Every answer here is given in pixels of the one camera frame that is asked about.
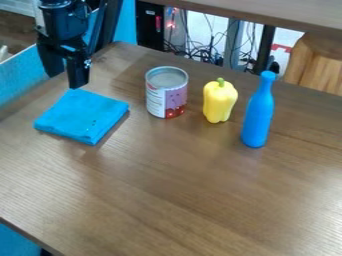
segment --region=can label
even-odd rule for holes
[[[160,118],[173,118],[184,113],[187,86],[165,89],[146,83],[146,107],[148,112]]]

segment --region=electronic device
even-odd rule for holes
[[[168,51],[168,44],[171,43],[181,47],[178,49],[185,50],[184,13],[185,11],[178,8],[137,1],[138,44],[159,51]]]

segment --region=blue towel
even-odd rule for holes
[[[101,138],[128,111],[128,104],[85,90],[69,90],[34,122],[34,128],[89,145]]]

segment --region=metal can lid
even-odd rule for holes
[[[146,73],[146,81],[155,88],[176,88],[188,83],[188,74],[176,67],[162,66]]]

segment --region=red light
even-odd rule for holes
[[[173,22],[169,21],[169,22],[166,24],[166,27],[167,27],[167,28],[173,28],[173,29],[175,29],[175,28],[176,28],[176,25],[175,25]]]

